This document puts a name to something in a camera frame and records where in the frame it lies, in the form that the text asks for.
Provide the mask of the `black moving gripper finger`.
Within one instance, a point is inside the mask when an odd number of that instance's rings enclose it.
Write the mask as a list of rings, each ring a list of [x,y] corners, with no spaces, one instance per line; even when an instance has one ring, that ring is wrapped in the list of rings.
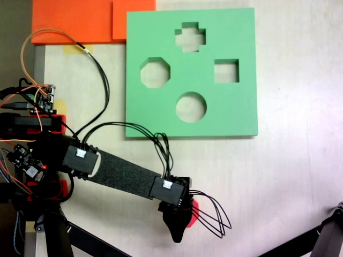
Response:
[[[183,239],[185,229],[192,219],[192,213],[189,210],[180,210],[177,212],[163,212],[163,221],[168,227],[172,240],[180,243]]]

